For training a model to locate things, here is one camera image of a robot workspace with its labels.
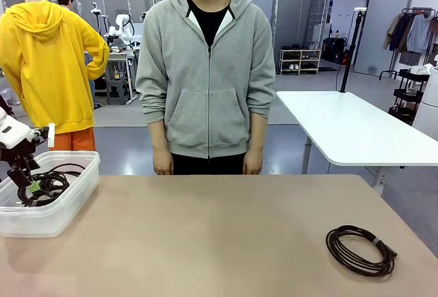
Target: cuff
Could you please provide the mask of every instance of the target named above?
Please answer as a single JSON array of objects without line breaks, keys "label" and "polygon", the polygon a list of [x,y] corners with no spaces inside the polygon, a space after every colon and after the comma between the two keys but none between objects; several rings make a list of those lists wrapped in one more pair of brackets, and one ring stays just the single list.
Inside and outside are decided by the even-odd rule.
[{"label": "cuff", "polygon": [[152,122],[161,121],[164,119],[164,111],[150,112],[144,115],[146,116],[146,123],[148,124]]},{"label": "cuff", "polygon": [[260,116],[262,116],[265,119],[268,119],[268,117],[269,117],[269,110],[270,110],[269,107],[266,107],[263,109],[261,109],[261,108],[255,108],[255,109],[250,108],[249,109],[250,112],[253,112],[255,114],[259,114]]}]

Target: yellow hoodie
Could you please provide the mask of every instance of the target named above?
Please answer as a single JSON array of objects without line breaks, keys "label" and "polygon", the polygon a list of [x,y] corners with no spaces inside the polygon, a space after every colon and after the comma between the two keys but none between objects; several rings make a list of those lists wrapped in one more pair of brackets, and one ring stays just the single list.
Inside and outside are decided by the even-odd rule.
[{"label": "yellow hoodie", "polygon": [[[93,57],[87,67],[84,51]],[[0,18],[0,66],[36,127],[92,127],[88,80],[102,75],[109,54],[87,22],[48,1],[14,5]]]}]

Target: zipper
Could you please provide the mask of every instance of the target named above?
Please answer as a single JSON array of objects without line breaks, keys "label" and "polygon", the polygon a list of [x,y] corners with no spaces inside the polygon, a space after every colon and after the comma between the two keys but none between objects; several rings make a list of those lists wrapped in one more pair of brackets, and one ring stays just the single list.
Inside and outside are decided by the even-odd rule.
[{"label": "zipper", "polygon": [[208,46],[208,87],[207,87],[207,158],[210,161],[210,77],[211,77],[211,46]]},{"label": "zipper", "polygon": [[205,37],[199,29],[196,28],[196,26],[193,24],[193,22],[186,17],[184,21],[196,32],[196,34],[201,38],[201,40],[207,45],[208,49],[208,89],[207,89],[207,159],[209,161],[210,159],[210,76],[211,76],[211,50],[213,49],[214,45],[218,42],[218,40],[230,30],[232,26],[235,24],[235,19],[233,19],[228,25],[226,25],[221,31],[219,31],[219,34],[216,35],[214,38],[213,44],[211,46],[208,46],[207,42],[205,41]]}]

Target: orange pants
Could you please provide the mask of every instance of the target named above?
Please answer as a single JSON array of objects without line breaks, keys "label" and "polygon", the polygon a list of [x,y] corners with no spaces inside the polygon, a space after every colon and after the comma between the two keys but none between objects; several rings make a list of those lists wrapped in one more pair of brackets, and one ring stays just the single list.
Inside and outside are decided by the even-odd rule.
[{"label": "orange pants", "polygon": [[50,151],[96,151],[93,127],[55,135],[55,147]]}]

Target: hoodie hood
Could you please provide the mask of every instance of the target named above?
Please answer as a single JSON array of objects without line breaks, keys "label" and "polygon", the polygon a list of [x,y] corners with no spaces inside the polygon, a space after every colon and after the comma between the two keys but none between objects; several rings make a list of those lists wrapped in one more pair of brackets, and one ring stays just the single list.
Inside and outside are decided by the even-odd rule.
[{"label": "hoodie hood", "polygon": [[33,37],[46,41],[50,40],[62,21],[64,10],[49,1],[37,3],[21,3],[6,10],[15,25]]},{"label": "hoodie hood", "polygon": [[[187,0],[169,0],[173,7],[177,10],[182,18],[185,18],[189,11],[189,4]],[[232,11],[236,20],[245,12],[248,6],[251,4],[251,0],[231,0],[230,10]]]}]

